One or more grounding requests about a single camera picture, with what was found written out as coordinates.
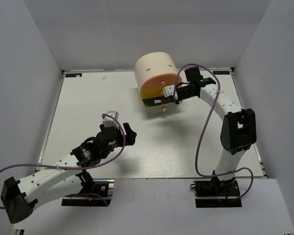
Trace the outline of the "grey bottom drawer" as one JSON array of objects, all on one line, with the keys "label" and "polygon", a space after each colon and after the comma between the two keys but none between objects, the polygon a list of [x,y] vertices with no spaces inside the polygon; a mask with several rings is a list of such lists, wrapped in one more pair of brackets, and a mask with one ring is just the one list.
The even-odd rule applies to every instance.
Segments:
[{"label": "grey bottom drawer", "polygon": [[[163,103],[154,103],[155,99],[162,99]],[[178,105],[174,103],[170,103],[169,98],[165,98],[164,96],[151,98],[151,99],[144,99],[142,100],[144,109],[149,113],[162,113],[166,111],[171,111],[175,109]]]}]

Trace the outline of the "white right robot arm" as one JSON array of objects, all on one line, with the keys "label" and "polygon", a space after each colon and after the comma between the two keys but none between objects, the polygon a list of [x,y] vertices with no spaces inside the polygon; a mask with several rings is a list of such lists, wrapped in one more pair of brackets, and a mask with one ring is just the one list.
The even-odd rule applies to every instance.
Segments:
[{"label": "white right robot arm", "polygon": [[212,191],[223,195],[229,190],[235,173],[240,171],[238,164],[242,156],[257,140],[256,118],[252,109],[243,109],[222,92],[221,83],[211,70],[207,70],[211,77],[204,78],[200,73],[202,68],[195,63],[184,65],[179,71],[185,73],[187,84],[179,87],[175,80],[173,85],[163,88],[163,93],[175,104],[196,96],[211,107],[208,118],[216,113],[222,120],[220,141],[223,150],[219,163],[212,174],[201,176],[214,179]]}]

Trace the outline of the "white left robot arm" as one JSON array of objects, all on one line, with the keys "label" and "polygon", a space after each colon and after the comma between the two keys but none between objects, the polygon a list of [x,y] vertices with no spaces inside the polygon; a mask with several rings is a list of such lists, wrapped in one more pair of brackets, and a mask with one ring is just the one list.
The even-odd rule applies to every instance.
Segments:
[{"label": "white left robot arm", "polygon": [[90,195],[96,186],[86,167],[99,165],[116,147],[133,146],[137,137],[128,123],[124,133],[117,127],[100,125],[95,137],[87,138],[54,164],[16,180],[3,183],[1,201],[11,224],[28,218],[40,206],[68,195]]}]

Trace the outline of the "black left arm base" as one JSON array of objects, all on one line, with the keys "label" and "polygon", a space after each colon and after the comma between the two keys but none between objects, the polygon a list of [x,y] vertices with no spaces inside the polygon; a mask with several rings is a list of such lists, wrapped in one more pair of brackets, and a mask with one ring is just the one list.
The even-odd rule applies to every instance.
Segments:
[{"label": "black left arm base", "polygon": [[82,171],[74,175],[78,192],[63,197],[61,206],[66,207],[108,207],[114,189],[113,179],[93,179],[89,172]]}]

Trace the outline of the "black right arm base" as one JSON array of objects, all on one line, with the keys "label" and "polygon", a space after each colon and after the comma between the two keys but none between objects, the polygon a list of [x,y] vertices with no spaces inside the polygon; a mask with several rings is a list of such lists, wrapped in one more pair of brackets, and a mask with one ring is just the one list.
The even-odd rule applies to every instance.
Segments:
[{"label": "black right arm base", "polygon": [[195,193],[196,208],[242,207],[236,178],[222,182],[217,177],[194,181],[190,184],[190,189]]}]

